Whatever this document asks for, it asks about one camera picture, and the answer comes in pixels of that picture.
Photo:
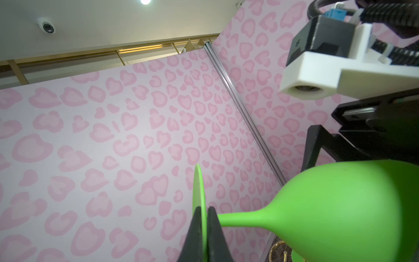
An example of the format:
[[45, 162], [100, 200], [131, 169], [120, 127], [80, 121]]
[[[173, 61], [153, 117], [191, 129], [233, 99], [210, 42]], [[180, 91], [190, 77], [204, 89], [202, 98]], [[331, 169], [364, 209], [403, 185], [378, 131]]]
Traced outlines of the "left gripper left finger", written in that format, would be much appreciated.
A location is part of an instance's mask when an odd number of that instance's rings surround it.
[[203, 260], [202, 220], [201, 207], [197, 207], [177, 262], [201, 262]]

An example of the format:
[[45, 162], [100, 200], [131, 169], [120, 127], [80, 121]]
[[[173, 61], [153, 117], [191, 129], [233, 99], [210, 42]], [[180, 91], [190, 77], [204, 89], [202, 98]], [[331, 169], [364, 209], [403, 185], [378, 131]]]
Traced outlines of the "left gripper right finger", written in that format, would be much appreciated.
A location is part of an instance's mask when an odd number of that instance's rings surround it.
[[216, 209], [210, 206], [207, 212], [207, 261], [233, 262]]

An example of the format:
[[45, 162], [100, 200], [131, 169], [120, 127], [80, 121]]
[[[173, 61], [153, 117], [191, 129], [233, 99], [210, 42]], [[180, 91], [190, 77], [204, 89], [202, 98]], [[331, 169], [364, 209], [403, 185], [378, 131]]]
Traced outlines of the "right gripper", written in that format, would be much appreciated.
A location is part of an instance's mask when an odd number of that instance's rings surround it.
[[344, 137], [329, 133], [322, 125], [310, 126], [301, 172], [315, 167], [322, 149], [337, 162], [373, 157], [419, 159], [417, 88], [341, 104], [332, 117], [341, 125], [339, 133]]

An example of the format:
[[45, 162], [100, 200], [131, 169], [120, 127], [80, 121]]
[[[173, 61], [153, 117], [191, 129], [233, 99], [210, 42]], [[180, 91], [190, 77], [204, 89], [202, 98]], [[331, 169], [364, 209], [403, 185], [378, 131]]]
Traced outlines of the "green wine glass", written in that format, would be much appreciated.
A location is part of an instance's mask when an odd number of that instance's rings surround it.
[[[204, 179], [194, 170], [207, 261]], [[221, 227], [264, 228], [308, 262], [416, 262], [419, 168], [397, 160], [325, 164], [290, 180], [266, 207], [217, 214]]]

